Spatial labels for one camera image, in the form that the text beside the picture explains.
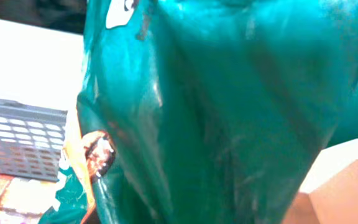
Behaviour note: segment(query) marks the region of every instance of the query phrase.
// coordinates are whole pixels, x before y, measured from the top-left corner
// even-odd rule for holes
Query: white wall
[[[82,81],[81,35],[0,20],[0,98],[67,110]]]

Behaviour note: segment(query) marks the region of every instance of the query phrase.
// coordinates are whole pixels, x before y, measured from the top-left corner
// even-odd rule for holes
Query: plastic bag
[[[85,64],[101,223],[280,223],[356,87],[358,1],[90,1]]]

